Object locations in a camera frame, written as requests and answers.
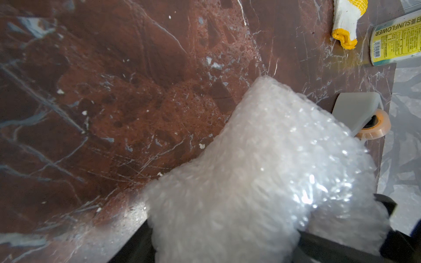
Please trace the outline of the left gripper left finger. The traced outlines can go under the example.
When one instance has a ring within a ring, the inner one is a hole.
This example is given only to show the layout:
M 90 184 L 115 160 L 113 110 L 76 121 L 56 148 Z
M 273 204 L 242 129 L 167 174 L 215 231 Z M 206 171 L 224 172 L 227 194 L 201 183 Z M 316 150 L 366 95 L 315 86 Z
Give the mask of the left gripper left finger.
M 155 254 L 152 228 L 145 221 L 108 263 L 154 263 Z

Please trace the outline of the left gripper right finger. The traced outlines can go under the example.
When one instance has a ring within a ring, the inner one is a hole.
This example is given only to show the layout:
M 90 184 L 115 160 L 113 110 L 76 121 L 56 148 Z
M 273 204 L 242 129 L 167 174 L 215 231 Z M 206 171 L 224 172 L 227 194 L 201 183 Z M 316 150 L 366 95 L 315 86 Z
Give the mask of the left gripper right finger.
M 330 198 L 294 230 L 294 263 L 418 263 L 421 224 L 405 234 L 391 226 L 390 197 L 353 193 Z

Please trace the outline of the clear bubble wrap sheet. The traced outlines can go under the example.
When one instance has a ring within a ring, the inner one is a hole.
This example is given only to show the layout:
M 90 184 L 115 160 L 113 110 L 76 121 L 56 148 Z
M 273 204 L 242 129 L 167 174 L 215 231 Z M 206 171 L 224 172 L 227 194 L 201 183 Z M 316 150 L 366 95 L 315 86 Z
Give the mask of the clear bubble wrap sheet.
M 330 198 L 375 192 L 364 145 L 329 112 L 259 77 L 198 158 L 143 191 L 158 263 L 282 263 Z

